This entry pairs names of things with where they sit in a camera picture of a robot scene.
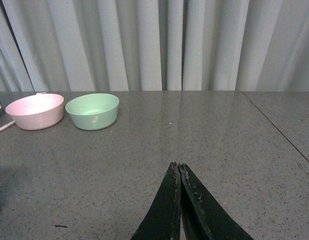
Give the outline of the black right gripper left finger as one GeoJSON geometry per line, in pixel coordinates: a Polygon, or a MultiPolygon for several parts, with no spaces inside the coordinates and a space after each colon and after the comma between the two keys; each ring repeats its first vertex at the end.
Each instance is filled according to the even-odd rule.
{"type": "Polygon", "coordinates": [[[132,240],[179,240],[181,230],[181,176],[170,163],[155,198],[132,240]]]}

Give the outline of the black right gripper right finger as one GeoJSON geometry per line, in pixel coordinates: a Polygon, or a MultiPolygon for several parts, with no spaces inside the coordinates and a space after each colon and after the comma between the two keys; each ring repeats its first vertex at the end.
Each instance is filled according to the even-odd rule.
{"type": "Polygon", "coordinates": [[[251,240],[190,167],[179,165],[182,224],[187,240],[251,240]]]}

